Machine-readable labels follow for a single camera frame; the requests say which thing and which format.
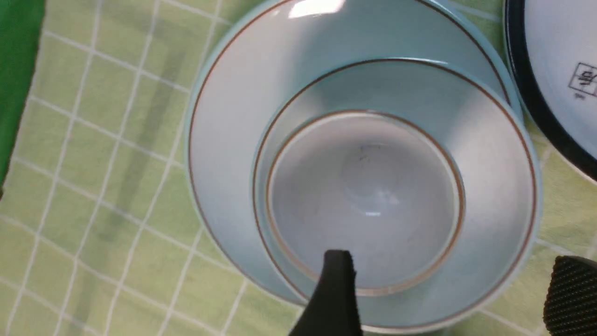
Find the green cloth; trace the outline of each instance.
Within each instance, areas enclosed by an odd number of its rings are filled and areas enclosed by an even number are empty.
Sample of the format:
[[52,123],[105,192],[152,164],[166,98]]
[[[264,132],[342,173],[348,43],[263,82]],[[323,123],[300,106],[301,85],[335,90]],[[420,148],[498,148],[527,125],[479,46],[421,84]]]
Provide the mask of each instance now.
[[[0,334],[288,332],[299,308],[247,282],[197,219],[180,145],[204,52],[258,1],[103,0],[96,24],[97,0],[48,0],[0,201]],[[503,53],[501,0],[449,4]],[[540,240],[511,287],[445,335],[547,336],[553,259],[595,257],[597,186],[528,125],[543,165]]]
[[0,1],[0,198],[35,68],[43,0]]

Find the bowl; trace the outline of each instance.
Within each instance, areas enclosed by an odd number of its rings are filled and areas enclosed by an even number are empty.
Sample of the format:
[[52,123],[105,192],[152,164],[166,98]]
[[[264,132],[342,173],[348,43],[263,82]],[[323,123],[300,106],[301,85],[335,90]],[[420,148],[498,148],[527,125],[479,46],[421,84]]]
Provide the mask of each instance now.
[[274,158],[266,190],[268,224],[286,257],[317,281],[325,251],[350,251],[358,295],[429,277],[464,217],[448,153],[407,120],[376,111],[338,111],[302,125]]

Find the green checkered tablecloth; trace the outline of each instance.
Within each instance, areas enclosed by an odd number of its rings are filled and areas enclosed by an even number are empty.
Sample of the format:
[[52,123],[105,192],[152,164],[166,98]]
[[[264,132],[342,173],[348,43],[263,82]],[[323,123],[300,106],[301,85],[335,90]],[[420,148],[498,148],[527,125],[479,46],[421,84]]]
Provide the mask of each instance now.
[[[189,90],[259,0],[49,0],[0,202],[0,334],[284,335],[298,307],[235,270],[195,216],[181,145]],[[502,0],[444,0],[503,54]],[[533,126],[544,214],[512,286],[434,335],[547,335],[555,256],[595,256],[597,186]]]

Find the white grid lines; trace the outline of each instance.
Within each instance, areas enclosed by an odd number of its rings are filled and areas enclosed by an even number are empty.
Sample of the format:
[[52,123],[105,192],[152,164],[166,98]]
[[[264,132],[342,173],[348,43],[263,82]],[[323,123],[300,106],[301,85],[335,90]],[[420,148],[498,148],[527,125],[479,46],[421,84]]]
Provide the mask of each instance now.
[[535,331],[533,332],[533,335],[541,336],[541,334],[543,333],[544,330],[545,330],[545,324],[543,324],[543,322],[541,322],[541,324],[539,324],[537,329],[535,329]]
[[454,2],[452,0],[445,0],[445,2],[450,4],[452,7],[454,7],[455,9],[457,9],[463,13],[472,14],[474,16],[482,17],[483,19],[487,19],[489,21],[501,23],[501,17],[499,17],[497,15],[490,14],[490,13],[478,10],[476,8],[470,8],[468,6],[459,4],[458,2]]
[[584,257],[587,259],[593,259],[593,256],[595,255],[595,251],[597,251],[597,234],[593,237],[591,246],[587,249],[587,252]]
[[[102,5],[102,0],[98,0],[97,1],[97,6],[96,6],[96,14],[95,14],[95,18],[94,18],[94,24],[93,24],[93,35],[91,37],[91,46],[95,46],[95,43],[97,41],[97,33],[99,30],[99,21],[100,21],[100,14],[101,14],[101,5]],[[78,113],[78,109],[79,106],[81,104],[81,97],[83,95],[83,89],[85,87],[85,81],[87,80],[87,75],[89,74],[89,70],[91,67],[91,59],[93,58],[92,54],[89,54],[87,56],[87,62],[85,64],[85,69],[83,70],[83,74],[81,76],[81,81],[79,82],[79,89],[77,91],[76,97],[75,97],[75,104],[73,106],[73,115],[76,115]],[[50,211],[50,206],[52,204],[52,198],[54,197],[54,192],[56,190],[56,185],[58,183],[58,176],[60,174],[60,169],[61,169],[61,165],[62,162],[64,161],[64,157],[66,156],[66,148],[68,147],[68,141],[70,138],[70,133],[73,129],[73,125],[75,123],[75,119],[74,118],[70,118],[69,121],[69,125],[68,128],[66,130],[66,137],[64,138],[64,141],[62,143],[61,146],[61,150],[60,150],[60,155],[59,155],[59,159],[58,159],[58,165],[56,168],[56,172],[54,173],[53,176],[53,180],[52,180],[52,185],[50,187],[50,192],[48,193],[48,199],[46,201],[46,205],[44,208],[44,212],[42,214],[40,223],[39,223],[39,227],[37,229],[37,232],[35,234],[35,241],[33,243],[33,249],[31,250],[31,256],[29,258],[29,261],[27,262],[27,268],[25,270],[25,275],[23,277],[23,283],[21,284],[21,287],[19,289],[19,292],[17,294],[17,299],[15,300],[15,303],[13,305],[13,308],[10,312],[10,315],[8,317],[8,321],[7,321],[7,326],[6,326],[6,334],[10,335],[10,328],[11,328],[11,324],[14,320],[14,316],[17,313],[17,309],[19,308],[19,304],[21,301],[21,298],[23,297],[23,294],[25,292],[25,287],[27,285],[27,281],[29,280],[29,274],[31,272],[31,268],[33,267],[33,262],[35,260],[35,255],[37,253],[37,248],[39,246],[39,238],[41,236],[41,231],[44,228],[45,225],[45,220],[48,216],[48,213]]]
[[[75,118],[75,120],[77,122],[81,123],[82,125],[85,125],[85,126],[91,128],[93,130],[96,130],[96,131],[100,132],[101,134],[112,138],[113,140],[120,140],[120,142],[124,143],[125,145],[130,146],[130,147],[132,147],[132,148],[134,148],[134,149],[136,149],[136,150],[138,150],[138,151],[140,151],[140,152],[142,152],[142,153],[144,153],[146,155],[149,155],[152,158],[160,160],[160,161],[162,161],[164,163],[166,163],[168,161],[167,157],[165,157],[165,156],[163,156],[161,154],[152,152],[152,151],[150,151],[150,150],[148,150],[146,148],[143,148],[143,147],[139,146],[138,144],[136,144],[136,143],[134,143],[134,142],[132,142],[130,140],[126,140],[124,138],[121,138],[117,134],[114,134],[114,133],[112,133],[112,132],[110,132],[110,131],[108,131],[108,130],[106,130],[106,129],[104,129],[104,128],[102,128],[102,127],[100,127],[100,126],[98,126],[98,125],[96,125],[96,124],[94,124],[92,122],[90,122],[90,121],[82,119],[81,117],[79,117],[77,115],[73,115],[69,111],[67,111],[67,110],[65,110],[63,108],[60,108],[60,107],[58,107],[58,106],[56,106],[56,105],[54,105],[52,103],[49,103],[49,102],[47,102],[44,99],[38,98],[36,96],[29,96],[29,100],[31,100],[33,102],[36,102],[36,103],[39,103],[40,105],[43,105],[43,106],[45,106],[47,108],[50,108],[53,111],[56,111],[56,112],[58,112],[60,114],[63,114],[65,116],[67,116],[67,117],[73,117],[73,118]],[[179,163],[179,162],[173,162],[173,165],[175,165],[178,168],[184,168],[184,165],[181,164],[181,163]]]
[[183,10],[186,10],[186,11],[190,11],[191,13],[195,13],[195,14],[198,14],[198,15],[209,17],[214,22],[223,23],[225,25],[232,25],[231,22],[229,22],[227,20],[224,20],[224,19],[222,19],[222,18],[219,17],[219,12],[217,10],[217,7],[216,7],[216,13],[214,15],[211,15],[210,13],[202,11],[199,8],[191,7],[189,5],[182,4],[182,3],[178,2],[178,1],[175,1],[175,0],[162,0],[162,2],[165,3],[165,4],[168,4],[168,5],[176,6],[178,8],[183,9]]
[[222,335],[222,336],[226,335],[226,331],[228,331],[228,328],[230,328],[230,324],[232,324],[232,319],[234,318],[234,314],[236,313],[236,310],[238,309],[238,305],[241,303],[242,296],[245,294],[245,290],[247,289],[248,284],[249,284],[249,282],[248,282],[247,278],[244,278],[242,281],[241,288],[238,290],[238,294],[236,295],[236,298],[234,299],[234,303],[232,304],[232,308],[230,309],[230,313],[228,314],[228,318],[226,319],[226,323],[224,324],[224,328],[222,329],[222,332],[220,333],[220,335]]
[[[3,278],[0,276],[0,283],[15,290],[18,291],[19,290],[19,286],[16,285],[15,283],[10,282],[9,280]],[[41,304],[42,306],[46,307],[47,309],[51,310],[53,313],[55,313],[56,315],[58,315],[59,313],[59,309],[58,307],[54,306],[53,304],[49,303],[46,299],[40,297],[38,294],[25,289],[24,292],[24,296],[30,297],[31,299],[33,299],[34,301],[36,301],[37,303]],[[96,336],[100,336],[100,333],[98,331],[96,331],[95,329],[85,325],[83,322],[75,319],[74,317],[70,316],[70,315],[65,315],[64,318],[68,321],[70,321],[71,323],[73,323],[74,325],[78,326],[79,328],[90,332]]]
[[547,161],[549,160],[549,157],[552,155],[552,153],[553,146],[549,145],[543,152],[543,155],[541,155],[541,157],[539,158],[539,167],[541,167],[541,170],[543,170],[545,164],[547,164]]
[[484,309],[482,309],[481,312],[483,314],[493,318],[494,320],[497,320],[497,321],[501,322],[502,324],[505,324],[505,325],[509,326],[510,328],[520,332],[521,334],[524,334],[526,336],[535,336],[535,335],[533,335],[533,332],[531,332],[530,330],[525,329],[515,323],[510,322],[510,321],[506,320],[505,318],[499,316],[498,314],[494,314],[494,313],[492,313],[488,310],[484,310]]
[[550,242],[546,242],[543,239],[537,238],[536,243],[542,246],[545,246],[549,249],[551,249],[552,251],[559,253],[559,254],[563,254],[563,255],[575,255],[574,252],[569,251],[568,249],[565,249],[561,246],[558,246],[556,244],[552,244]]
[[[156,21],[158,18],[158,12],[159,12],[159,5],[160,5],[160,1],[159,0],[154,0],[153,3],[153,12],[152,12],[152,19],[151,19],[151,24],[149,26],[149,31],[147,33],[147,37],[145,39],[145,45],[143,47],[143,53],[141,54],[141,62],[139,64],[139,68],[137,70],[137,73],[135,75],[135,80],[133,82],[133,90],[131,92],[131,96],[129,97],[128,103],[127,103],[127,109],[125,111],[125,115],[124,118],[122,119],[122,124],[121,124],[121,129],[120,129],[120,138],[122,138],[122,135],[124,133],[124,130],[126,128],[127,125],[127,121],[128,121],[128,116],[130,115],[130,112],[133,108],[133,103],[135,101],[135,97],[137,95],[137,89],[139,88],[139,81],[141,79],[141,69],[143,69],[143,65],[145,64],[145,60],[147,59],[147,54],[149,52],[149,47],[151,45],[152,39],[153,39],[153,30],[155,29],[155,25],[156,25]],[[116,153],[118,152],[118,148],[120,146],[120,142],[117,142],[116,145],[114,146],[114,150],[112,152],[112,157],[110,158],[110,163],[108,164],[108,170],[106,172],[106,176],[104,177],[104,185],[102,186],[102,191],[100,194],[99,199],[102,200],[103,196],[104,196],[104,192],[106,191],[107,188],[107,182],[110,178],[110,173],[112,172],[112,167],[114,164],[114,161],[116,160]],[[120,291],[122,290],[122,286],[124,284],[124,279],[127,276],[127,272],[128,272],[128,268],[131,264],[131,259],[132,259],[132,254],[134,252],[134,249],[136,247],[136,243],[140,238],[140,233],[142,231],[142,226],[139,227],[138,233],[135,236],[134,240],[133,240],[133,245],[131,246],[131,249],[129,251],[129,256],[127,257],[127,261],[125,263],[125,268],[124,268],[124,272],[122,273],[122,277],[120,278],[120,281],[118,282],[118,286],[116,287],[116,292],[114,293],[114,296],[112,298],[112,301],[110,302],[110,309],[108,311],[108,316],[106,318],[106,329],[104,330],[104,335],[107,335],[109,330],[110,330],[110,323],[112,321],[112,314],[114,312],[114,307],[116,306],[116,300],[118,299],[118,295],[120,294]]]
[[[69,44],[69,45],[71,45],[71,46],[73,46],[75,48],[78,48],[78,49],[80,49],[82,51],[90,53],[93,56],[97,56],[97,57],[100,57],[102,59],[105,59],[105,60],[111,61],[113,63],[116,63],[116,64],[122,66],[123,68],[127,68],[128,70],[139,71],[139,68],[136,67],[136,66],[134,66],[134,65],[132,65],[132,64],[129,64],[129,63],[123,61],[123,60],[119,60],[119,59],[117,59],[117,58],[115,58],[113,56],[110,56],[108,54],[102,53],[101,51],[97,51],[93,47],[88,47],[88,46],[86,46],[84,44],[81,44],[79,42],[76,42],[74,40],[66,38],[64,36],[58,35],[58,34],[56,34],[54,32],[51,32],[51,31],[48,31],[48,30],[44,30],[44,35],[50,36],[52,38],[55,38],[55,39],[57,39],[57,40],[59,40],[59,41],[61,41],[63,43]],[[164,84],[166,84],[166,85],[168,85],[170,87],[175,88],[176,90],[179,90],[179,91],[184,92],[184,93],[189,93],[190,92],[188,88],[183,87],[182,85],[178,85],[178,84],[176,84],[176,83],[174,83],[172,81],[166,80],[165,78],[162,78],[162,77],[157,76],[155,74],[152,74],[149,71],[141,69],[140,72],[141,72],[142,75],[144,75],[146,77],[149,77],[149,78],[151,78],[153,80],[159,81],[161,83],[164,83]]]
[[[36,172],[39,172],[39,173],[45,175],[46,177],[52,178],[52,176],[53,176],[53,174],[50,173],[49,171],[47,171],[47,170],[45,170],[45,169],[43,169],[41,167],[38,167],[35,164],[33,164],[31,162],[28,162],[27,160],[24,160],[24,159],[22,159],[20,157],[13,156],[12,160],[15,161],[15,162],[19,162],[22,165],[24,165],[24,166],[26,166],[26,167],[28,167],[28,168],[30,168],[32,170],[35,170]],[[83,190],[80,187],[77,187],[74,184],[71,184],[68,181],[64,181],[62,179],[58,179],[58,183],[60,183],[62,186],[66,187],[66,188],[68,188],[68,189],[70,189],[70,190],[72,190],[72,191],[80,194],[81,196],[84,196],[84,197],[92,200],[92,201],[97,201],[98,200],[97,196],[95,196],[95,195],[93,195],[93,194],[91,194],[91,193]],[[109,203],[107,201],[102,200],[101,201],[101,205],[104,206],[105,208],[109,209],[110,211],[113,211],[113,212],[117,213],[118,215],[121,215],[122,217],[126,218],[127,220],[129,220],[133,224],[141,225],[141,223],[143,222],[142,219],[139,219],[139,218],[135,217],[134,215],[132,215],[132,214],[130,214],[130,213],[128,213],[128,212],[126,212],[126,211],[124,211],[122,209],[118,209],[112,203]],[[4,215],[0,215],[0,218],[8,218],[8,217],[6,217]],[[32,232],[32,234],[35,234],[35,232],[32,229],[30,229],[29,227],[25,226],[24,224],[22,224],[22,226],[24,228],[26,228],[26,230]],[[155,228],[152,228],[150,226],[145,226],[144,230],[146,230],[146,231],[152,233],[153,235],[155,235],[155,236],[157,236],[157,237],[159,237],[161,239],[164,239],[164,240],[172,243],[173,245],[176,245],[176,246],[178,246],[178,247],[180,247],[180,248],[182,248],[182,249],[184,249],[186,251],[190,250],[190,246],[188,246],[188,245],[186,245],[186,244],[184,244],[184,243],[176,240],[175,238],[172,238],[172,237],[168,236],[167,234],[165,234],[165,233],[163,233],[161,231],[158,231]],[[235,274],[240,274],[240,271],[237,270],[235,267],[222,264],[221,262],[215,260],[214,258],[209,257],[209,256],[207,256],[207,255],[205,255],[205,254],[203,254],[203,253],[201,253],[199,251],[193,251],[193,254],[196,255],[196,256],[201,257],[202,259],[204,259],[204,260],[206,260],[206,261],[208,261],[208,262],[210,262],[210,263],[212,263],[212,264],[214,264],[214,265],[216,265],[216,266],[218,266],[218,267],[220,267],[220,268],[222,268],[224,270],[227,270],[227,271],[235,273]]]
[[[0,215],[0,219],[3,219],[7,224],[13,225],[17,228],[20,228],[22,230],[27,231],[29,234],[31,234],[32,236],[35,235],[35,231],[33,231],[31,228],[29,228],[27,225],[24,225],[23,223],[19,222],[18,220],[14,219],[14,218],[10,218],[8,216],[5,215]],[[42,242],[47,243],[48,245],[50,245],[52,248],[56,249],[57,252],[61,253],[62,255],[64,255],[66,258],[69,258],[71,261],[73,262],[77,262],[78,266],[81,267],[82,269],[86,270],[87,272],[93,274],[94,276],[98,277],[99,279],[110,283],[113,286],[117,286],[118,285],[118,280],[111,278],[110,276],[103,274],[95,269],[93,269],[92,267],[90,267],[89,265],[85,264],[84,262],[82,262],[80,259],[77,259],[76,256],[72,255],[70,252],[64,250],[63,248],[61,248],[59,245],[57,245],[56,243],[52,242],[51,240],[45,238],[45,237],[41,237],[40,238]],[[225,266],[222,266],[221,264],[218,264],[217,266],[219,267],[223,267],[224,269],[229,269]],[[0,283],[4,283],[5,285],[7,285],[8,287],[12,288],[15,291],[18,291],[19,287],[15,284],[12,284],[11,282],[3,279],[0,277]],[[127,286],[127,285],[123,285],[122,290],[156,308],[159,308],[161,310],[164,311],[168,311],[169,307],[166,306],[165,304],[159,303],[157,301],[155,301],[154,299],[149,298],[147,295],[140,293],[139,291]],[[34,299],[36,298],[40,298],[41,300],[43,300],[45,302],[45,299],[41,298],[41,297],[34,297]],[[56,312],[57,314],[60,313],[60,309],[56,308]],[[201,328],[204,328],[208,331],[213,332],[213,334],[218,334],[218,332],[211,326],[198,321],[196,319],[193,319],[192,317],[186,316],[185,314],[179,312],[179,311],[175,311],[172,310],[172,316],[177,316],[181,319],[184,319],[194,325],[200,326]]]
[[183,269],[180,272],[179,281],[176,283],[174,295],[172,295],[172,299],[170,300],[170,306],[168,307],[166,316],[164,317],[164,320],[162,321],[162,325],[159,327],[158,336],[162,336],[164,334],[164,331],[166,330],[166,327],[168,326],[170,317],[172,316],[172,313],[174,312],[174,307],[176,305],[176,301],[178,300],[180,291],[183,287],[186,273],[189,270],[191,261],[193,260],[194,254],[192,251],[194,251],[197,248],[197,245],[199,244],[199,239],[201,239],[202,234],[203,234],[203,228],[200,228],[199,231],[197,232],[197,235],[195,236],[195,239],[193,240],[193,246],[191,247],[191,251],[189,251],[187,259],[184,262]]

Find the white plate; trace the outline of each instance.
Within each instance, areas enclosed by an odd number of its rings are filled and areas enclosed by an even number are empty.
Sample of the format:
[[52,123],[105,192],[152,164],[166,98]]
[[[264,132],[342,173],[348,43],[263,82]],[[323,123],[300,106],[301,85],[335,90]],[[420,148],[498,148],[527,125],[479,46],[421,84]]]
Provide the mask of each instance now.
[[[446,64],[370,60],[300,90],[274,119],[267,140],[278,143],[296,125],[347,108],[383,111],[420,127],[451,154],[466,194],[464,223],[444,263],[413,288],[358,297],[361,322],[372,331],[426,332],[490,302],[514,278],[538,228],[541,179],[522,123],[486,86]],[[266,142],[264,148],[270,147]],[[263,151],[264,166],[272,161],[271,152]],[[267,169],[258,167],[256,199],[263,199],[264,175]],[[272,260],[297,292],[310,297],[316,282],[286,258],[264,210],[256,209]]]
[[597,1],[508,0],[508,61],[533,120],[597,181]]
[[269,292],[300,302],[273,270],[253,221],[251,166],[266,126],[298,88],[330,69],[397,56],[454,64],[520,112],[507,69],[487,39],[430,0],[266,1],[207,60],[186,124],[193,196],[218,245]]

